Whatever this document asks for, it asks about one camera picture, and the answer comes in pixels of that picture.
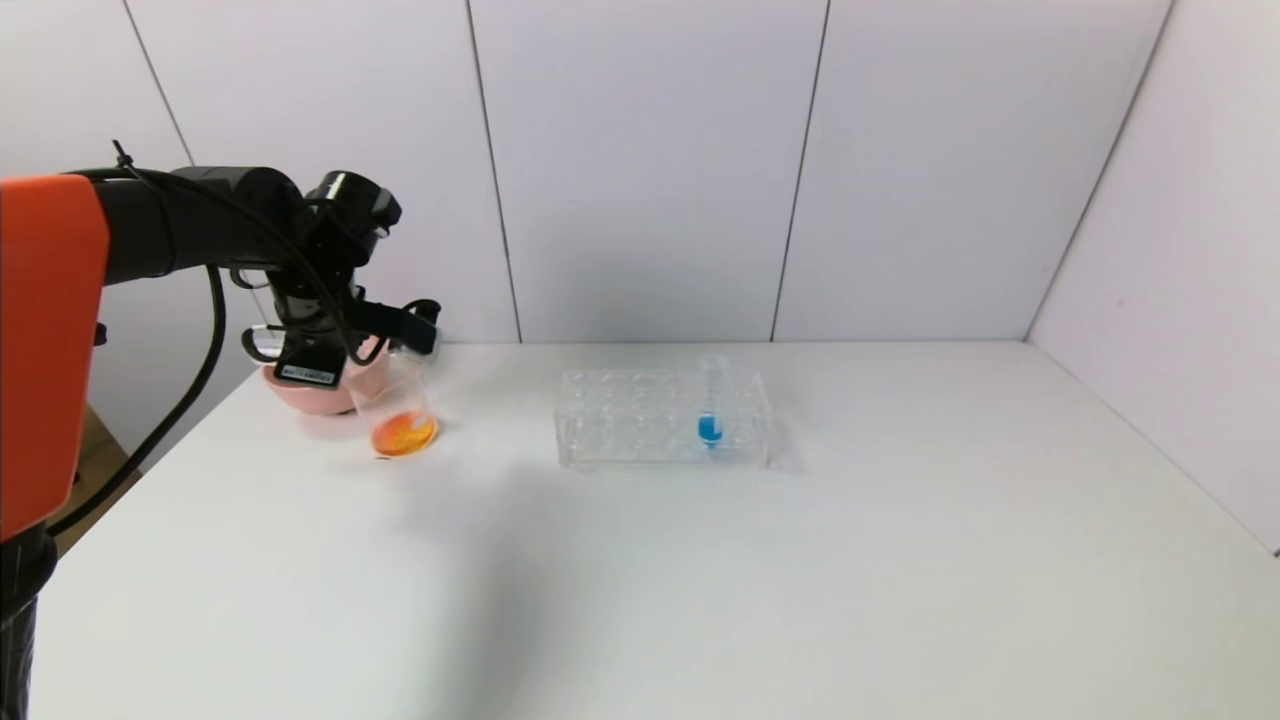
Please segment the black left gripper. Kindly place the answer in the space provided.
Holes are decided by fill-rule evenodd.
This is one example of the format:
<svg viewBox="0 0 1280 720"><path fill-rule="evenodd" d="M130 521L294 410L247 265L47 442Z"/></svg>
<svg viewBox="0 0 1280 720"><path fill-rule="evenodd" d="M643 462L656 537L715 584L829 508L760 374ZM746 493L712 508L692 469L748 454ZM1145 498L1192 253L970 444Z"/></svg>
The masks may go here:
<svg viewBox="0 0 1280 720"><path fill-rule="evenodd" d="M317 299L273 291L273 304L285 338L274 377L285 383L334 389L346 369L353 336L338 315Z"/></svg>

